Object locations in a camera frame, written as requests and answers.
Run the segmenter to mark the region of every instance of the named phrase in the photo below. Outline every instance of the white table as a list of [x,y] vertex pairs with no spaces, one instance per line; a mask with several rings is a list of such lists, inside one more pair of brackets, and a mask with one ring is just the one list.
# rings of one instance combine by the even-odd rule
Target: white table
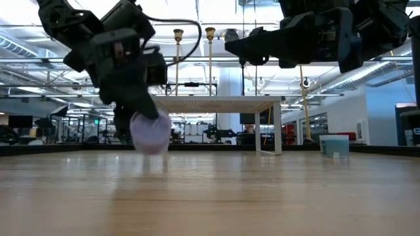
[[260,112],[273,106],[274,155],[282,154],[281,96],[153,96],[167,113],[254,113],[255,147],[261,151]]

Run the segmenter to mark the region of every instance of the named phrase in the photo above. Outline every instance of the wooden table surface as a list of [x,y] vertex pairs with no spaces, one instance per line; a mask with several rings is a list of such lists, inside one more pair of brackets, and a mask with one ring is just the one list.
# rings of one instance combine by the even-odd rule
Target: wooden table surface
[[80,151],[0,158],[0,236],[420,235],[420,159]]

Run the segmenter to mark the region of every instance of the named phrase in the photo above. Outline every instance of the blue container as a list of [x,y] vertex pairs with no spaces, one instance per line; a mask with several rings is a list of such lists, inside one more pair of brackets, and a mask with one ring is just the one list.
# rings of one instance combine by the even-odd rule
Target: blue container
[[350,150],[347,135],[321,135],[321,154],[327,158],[348,158]]

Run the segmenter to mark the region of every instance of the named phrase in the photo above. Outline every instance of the ceiling light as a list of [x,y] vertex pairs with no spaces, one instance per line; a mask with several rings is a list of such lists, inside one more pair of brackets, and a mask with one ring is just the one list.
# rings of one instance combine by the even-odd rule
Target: ceiling light
[[77,98],[76,94],[54,94],[54,95],[45,95],[48,98]]
[[258,80],[257,83],[258,83],[259,86],[264,86],[265,85],[265,81],[262,77],[260,77],[260,79]]
[[68,117],[82,117],[83,115],[82,114],[79,114],[79,115],[67,114],[67,116]]
[[83,102],[73,102],[73,105],[79,106],[79,107],[83,107],[83,108],[91,108],[91,107],[93,107],[93,105],[87,104],[87,103],[83,103]]
[[288,107],[300,107],[300,106],[302,106],[302,105],[299,105],[299,104],[280,104],[280,106],[281,107],[283,107],[283,108],[288,108]]
[[305,77],[305,78],[303,79],[303,82],[302,82],[301,86],[302,86],[304,89],[309,88],[309,86],[310,86],[310,79],[308,79],[308,77]]
[[301,111],[303,110],[302,108],[284,108],[282,109],[282,111]]
[[26,42],[29,43],[40,43],[40,42],[49,42],[51,39],[49,37],[43,38],[43,39],[26,39]]
[[21,94],[21,95],[6,95],[9,98],[40,98],[41,95],[36,94]]
[[56,102],[61,102],[61,103],[64,103],[64,104],[68,103],[67,101],[64,101],[63,99],[59,99],[59,98],[51,98],[51,99],[56,101]]
[[34,93],[45,93],[45,92],[47,92],[43,89],[35,88],[35,87],[18,87],[18,89],[28,91],[28,92],[34,92]]

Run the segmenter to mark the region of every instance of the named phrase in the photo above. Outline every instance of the wall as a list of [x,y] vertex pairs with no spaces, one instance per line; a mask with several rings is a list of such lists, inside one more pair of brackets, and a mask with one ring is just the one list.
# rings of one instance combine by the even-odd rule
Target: wall
[[366,103],[369,111],[370,144],[376,146],[397,146],[395,105],[415,100],[414,85],[395,81],[378,88],[366,89]]
[[[356,132],[357,123],[365,121],[366,142],[369,143],[368,110],[366,107],[365,87],[344,92],[342,97],[326,98],[321,106],[312,106],[309,116],[327,113],[329,132]],[[305,118],[305,111],[293,111],[282,115],[282,123]]]

